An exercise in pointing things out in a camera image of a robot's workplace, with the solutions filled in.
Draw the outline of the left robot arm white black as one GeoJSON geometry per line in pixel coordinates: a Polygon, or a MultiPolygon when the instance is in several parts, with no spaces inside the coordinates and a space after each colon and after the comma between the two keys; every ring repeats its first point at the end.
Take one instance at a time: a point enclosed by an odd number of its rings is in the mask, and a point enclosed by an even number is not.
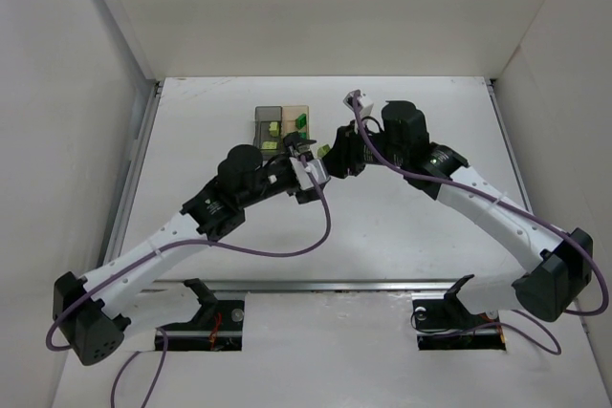
{"type": "Polygon", "coordinates": [[[287,135],[284,151],[268,161],[248,144],[230,149],[217,174],[171,219],[119,258],[81,276],[67,272],[54,285],[52,329],[60,331],[80,363],[91,366],[135,334],[174,323],[207,324],[218,300],[199,278],[147,294],[179,263],[245,223],[248,207],[286,193],[300,204],[324,199],[330,180],[312,141],[287,135]]]}

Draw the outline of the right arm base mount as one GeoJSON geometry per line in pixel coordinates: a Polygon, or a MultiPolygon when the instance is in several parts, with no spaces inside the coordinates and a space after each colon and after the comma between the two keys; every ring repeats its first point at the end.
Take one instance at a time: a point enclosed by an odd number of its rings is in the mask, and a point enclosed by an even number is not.
{"type": "Polygon", "coordinates": [[[420,351],[506,350],[499,320],[470,313],[457,298],[473,277],[464,276],[445,291],[412,295],[410,325],[420,351]]]}

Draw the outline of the light green sloped lego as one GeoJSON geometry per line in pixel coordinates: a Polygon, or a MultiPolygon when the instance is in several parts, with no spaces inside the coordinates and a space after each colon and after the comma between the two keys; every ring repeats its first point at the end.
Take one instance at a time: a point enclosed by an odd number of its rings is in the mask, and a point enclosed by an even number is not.
{"type": "Polygon", "coordinates": [[[275,150],[277,148],[277,143],[274,141],[264,141],[261,145],[262,150],[275,150]]]}

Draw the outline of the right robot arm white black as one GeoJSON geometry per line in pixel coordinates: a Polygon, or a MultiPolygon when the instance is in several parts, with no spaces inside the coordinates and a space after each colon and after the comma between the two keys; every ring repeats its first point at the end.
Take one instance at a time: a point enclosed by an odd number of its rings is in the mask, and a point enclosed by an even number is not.
{"type": "Polygon", "coordinates": [[[369,164],[391,167],[414,188],[473,222],[505,248],[518,270],[493,276],[467,274],[445,294],[460,312],[476,315],[523,310],[556,321],[590,283],[593,241],[577,228],[546,226],[489,184],[468,160],[429,138],[424,113],[413,103],[391,100],[382,108],[382,129],[369,131],[362,117],[340,126],[323,157],[339,179],[358,176],[369,164]]]}

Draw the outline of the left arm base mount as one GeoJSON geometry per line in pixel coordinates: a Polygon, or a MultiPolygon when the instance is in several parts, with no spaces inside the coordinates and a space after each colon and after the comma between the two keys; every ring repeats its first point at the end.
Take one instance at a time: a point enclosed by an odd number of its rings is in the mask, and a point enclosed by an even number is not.
{"type": "Polygon", "coordinates": [[[186,321],[163,326],[156,332],[157,351],[171,352],[239,352],[243,345],[245,294],[210,290],[200,279],[183,282],[198,299],[199,309],[186,321]]]}

